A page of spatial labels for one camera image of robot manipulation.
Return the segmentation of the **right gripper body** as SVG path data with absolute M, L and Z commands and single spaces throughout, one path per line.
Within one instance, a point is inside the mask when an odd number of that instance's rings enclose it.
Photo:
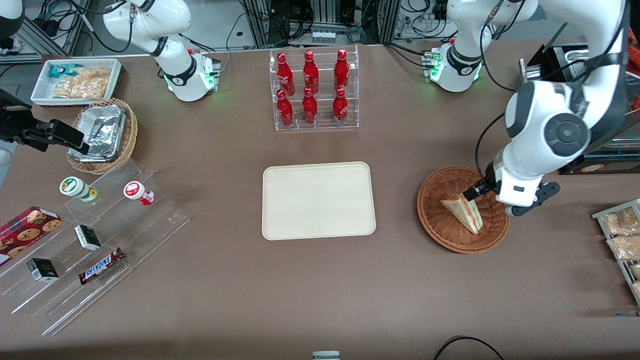
M 25 116 L 21 114 L 1 114 L 0 138 L 7 143 L 22 141 L 23 130 L 26 129 Z

